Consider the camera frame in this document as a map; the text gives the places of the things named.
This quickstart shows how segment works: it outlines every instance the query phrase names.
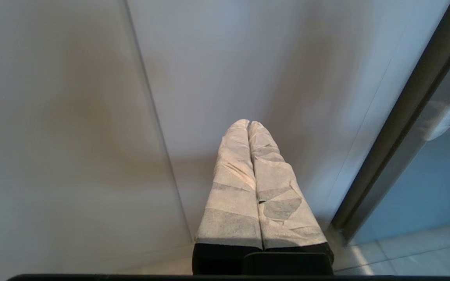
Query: tile floor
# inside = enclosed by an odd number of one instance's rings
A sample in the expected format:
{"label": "tile floor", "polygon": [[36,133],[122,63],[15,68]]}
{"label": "tile floor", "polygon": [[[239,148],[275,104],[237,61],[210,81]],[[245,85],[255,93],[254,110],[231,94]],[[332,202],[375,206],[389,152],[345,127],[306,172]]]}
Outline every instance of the tile floor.
{"label": "tile floor", "polygon": [[[450,276],[450,226],[343,247],[339,234],[325,232],[337,275]],[[191,257],[118,274],[192,274]]]}

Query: door frame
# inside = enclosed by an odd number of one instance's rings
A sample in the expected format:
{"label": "door frame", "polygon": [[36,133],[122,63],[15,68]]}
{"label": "door frame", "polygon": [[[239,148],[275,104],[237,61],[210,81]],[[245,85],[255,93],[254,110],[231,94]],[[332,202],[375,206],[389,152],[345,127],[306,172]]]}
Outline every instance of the door frame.
{"label": "door frame", "polygon": [[450,105],[450,5],[332,220],[345,241],[425,144],[425,122],[438,116],[429,101]]}

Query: floor tile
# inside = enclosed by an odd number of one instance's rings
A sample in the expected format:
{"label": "floor tile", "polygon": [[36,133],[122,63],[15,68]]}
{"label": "floor tile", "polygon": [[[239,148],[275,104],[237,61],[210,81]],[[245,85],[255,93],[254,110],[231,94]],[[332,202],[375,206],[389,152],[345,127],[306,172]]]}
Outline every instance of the floor tile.
{"label": "floor tile", "polygon": [[390,260],[398,275],[450,276],[450,248]]}
{"label": "floor tile", "polygon": [[325,231],[325,236],[334,253],[333,270],[359,267],[386,260],[386,256],[376,242],[344,247],[339,233],[332,226]]}
{"label": "floor tile", "polygon": [[352,269],[339,270],[334,272],[335,275],[396,275],[395,270],[388,260],[380,263],[372,263],[362,267],[354,267]]}
{"label": "floor tile", "polygon": [[378,241],[389,259],[450,247],[450,226],[407,233]]}
{"label": "floor tile", "polygon": [[149,275],[192,275],[192,258],[146,265],[130,270],[123,270],[117,274],[149,274]]}

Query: white wall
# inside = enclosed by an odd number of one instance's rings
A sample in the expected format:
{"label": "white wall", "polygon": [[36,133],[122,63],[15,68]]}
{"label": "white wall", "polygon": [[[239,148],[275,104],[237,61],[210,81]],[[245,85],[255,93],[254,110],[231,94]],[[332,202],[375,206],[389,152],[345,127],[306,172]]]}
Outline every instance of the white wall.
{"label": "white wall", "polygon": [[124,2],[0,1],[0,280],[191,243],[143,76]]}
{"label": "white wall", "polygon": [[130,0],[192,234],[221,136],[264,123],[325,228],[448,0]]}

